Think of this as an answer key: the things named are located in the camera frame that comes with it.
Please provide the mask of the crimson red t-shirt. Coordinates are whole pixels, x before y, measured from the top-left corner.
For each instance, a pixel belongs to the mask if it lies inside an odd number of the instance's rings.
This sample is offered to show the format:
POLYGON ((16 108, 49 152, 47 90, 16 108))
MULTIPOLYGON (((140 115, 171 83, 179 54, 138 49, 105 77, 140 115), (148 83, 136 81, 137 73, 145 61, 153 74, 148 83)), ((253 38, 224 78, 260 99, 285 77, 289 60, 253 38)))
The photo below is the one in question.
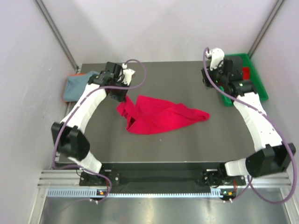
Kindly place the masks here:
POLYGON ((126 130, 138 135, 165 133, 207 121, 210 114, 189 108, 182 103, 140 95, 136 103, 126 96, 124 102, 116 107, 117 112, 126 119, 126 130))

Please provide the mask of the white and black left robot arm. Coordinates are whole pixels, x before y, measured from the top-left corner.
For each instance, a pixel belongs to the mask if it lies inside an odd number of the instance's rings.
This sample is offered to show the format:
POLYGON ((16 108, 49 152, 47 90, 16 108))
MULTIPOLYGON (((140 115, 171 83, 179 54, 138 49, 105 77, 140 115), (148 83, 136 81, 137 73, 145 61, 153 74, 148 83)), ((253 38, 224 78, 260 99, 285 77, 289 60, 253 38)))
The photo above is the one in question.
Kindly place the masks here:
POLYGON ((54 150, 74 162, 79 169, 90 174, 90 180, 101 185, 105 182, 106 174, 101 171, 102 163, 90 151, 90 143, 85 137, 86 126, 99 104, 112 94, 112 90, 120 90, 113 99, 126 96, 135 71, 124 69, 119 75, 108 71, 93 74, 84 89, 83 94, 71 112, 59 123, 51 127, 54 150))

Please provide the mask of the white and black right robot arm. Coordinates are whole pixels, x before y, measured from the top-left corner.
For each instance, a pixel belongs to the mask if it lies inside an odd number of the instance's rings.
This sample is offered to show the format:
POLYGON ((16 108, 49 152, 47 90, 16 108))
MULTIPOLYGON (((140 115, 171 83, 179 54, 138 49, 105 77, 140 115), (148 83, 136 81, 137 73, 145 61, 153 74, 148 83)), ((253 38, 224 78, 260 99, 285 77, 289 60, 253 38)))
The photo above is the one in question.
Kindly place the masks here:
POLYGON ((234 82, 226 80, 225 84, 230 89, 230 93, 226 93, 219 88, 221 78, 224 77, 220 69, 211 70, 204 66, 202 75, 205 86, 215 88, 220 94, 231 99, 249 130, 255 150, 246 158, 222 163, 218 173, 219 181, 228 185, 235 176, 257 178, 285 172, 288 166, 292 165, 292 190, 295 190, 298 178, 294 159, 296 148, 292 143, 287 143, 283 134, 267 116, 253 83, 241 79, 234 82))

